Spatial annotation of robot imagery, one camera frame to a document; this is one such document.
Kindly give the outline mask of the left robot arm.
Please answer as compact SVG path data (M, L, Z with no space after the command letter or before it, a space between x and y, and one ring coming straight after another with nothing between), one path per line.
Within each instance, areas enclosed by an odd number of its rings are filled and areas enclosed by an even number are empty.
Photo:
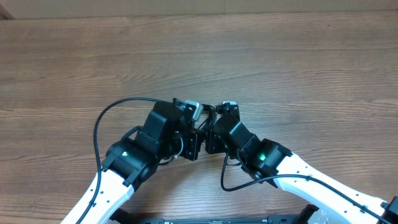
M191 100L153 102L145 123L130 129L104 159L96 160L95 178L64 223L106 223L161 163L176 157L197 159L203 138L195 123L204 106Z

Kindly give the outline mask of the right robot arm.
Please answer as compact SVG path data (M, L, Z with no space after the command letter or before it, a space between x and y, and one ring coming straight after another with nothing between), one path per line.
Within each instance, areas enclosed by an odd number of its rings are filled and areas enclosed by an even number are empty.
M252 181L236 191L267 182L317 207L326 223L397 223L397 199L363 194L316 170L300 156L270 139L260 140L240 121L239 107L225 101L210 108L207 152L235 159Z

